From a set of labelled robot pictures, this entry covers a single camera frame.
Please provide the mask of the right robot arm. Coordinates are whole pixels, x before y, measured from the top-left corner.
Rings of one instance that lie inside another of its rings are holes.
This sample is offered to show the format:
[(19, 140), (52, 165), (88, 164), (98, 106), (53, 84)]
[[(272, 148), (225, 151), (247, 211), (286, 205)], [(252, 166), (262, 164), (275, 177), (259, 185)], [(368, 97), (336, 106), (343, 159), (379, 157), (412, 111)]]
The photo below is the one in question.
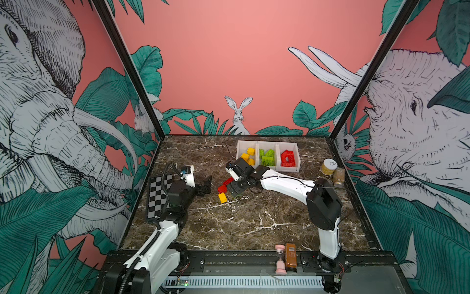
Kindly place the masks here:
[(340, 273), (345, 270), (339, 239), (343, 204), (328, 180), (324, 178), (316, 181), (301, 180), (264, 165), (254, 168), (242, 158), (228, 162), (225, 170), (233, 179), (227, 186), (233, 196), (238, 196), (249, 188), (260, 187), (292, 197), (306, 205), (309, 218), (318, 229), (320, 267), (329, 273)]

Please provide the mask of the red arch lego piece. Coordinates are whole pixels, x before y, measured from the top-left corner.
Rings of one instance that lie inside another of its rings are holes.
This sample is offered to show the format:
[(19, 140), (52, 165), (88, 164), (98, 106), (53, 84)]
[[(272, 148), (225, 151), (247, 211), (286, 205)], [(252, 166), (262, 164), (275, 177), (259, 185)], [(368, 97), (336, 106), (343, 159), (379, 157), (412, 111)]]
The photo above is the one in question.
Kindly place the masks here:
[(296, 158), (294, 156), (294, 152), (290, 150), (285, 150), (281, 155), (281, 167), (295, 167), (296, 166)]

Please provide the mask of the white three-compartment bin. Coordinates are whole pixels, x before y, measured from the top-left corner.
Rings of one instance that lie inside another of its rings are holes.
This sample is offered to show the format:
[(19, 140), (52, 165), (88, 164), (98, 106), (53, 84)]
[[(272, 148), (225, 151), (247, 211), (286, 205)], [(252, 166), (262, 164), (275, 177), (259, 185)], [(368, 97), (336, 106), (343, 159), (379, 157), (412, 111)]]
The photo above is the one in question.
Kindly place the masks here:
[(238, 140), (236, 157), (253, 168), (264, 165), (278, 172), (298, 173), (301, 166), (299, 148), (291, 142)]

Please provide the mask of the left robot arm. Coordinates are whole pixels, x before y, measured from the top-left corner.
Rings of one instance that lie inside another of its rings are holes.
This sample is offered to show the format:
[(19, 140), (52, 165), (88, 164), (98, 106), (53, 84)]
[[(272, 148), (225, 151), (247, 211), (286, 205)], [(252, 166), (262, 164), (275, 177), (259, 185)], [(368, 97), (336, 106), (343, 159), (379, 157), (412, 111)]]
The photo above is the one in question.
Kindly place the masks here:
[(104, 277), (104, 294), (155, 294), (166, 278), (190, 265), (187, 247), (176, 243), (186, 225), (188, 208), (195, 197), (212, 192), (212, 176), (197, 184), (194, 167), (166, 165), (162, 175), (150, 181), (148, 217), (155, 230), (126, 262), (114, 264)]

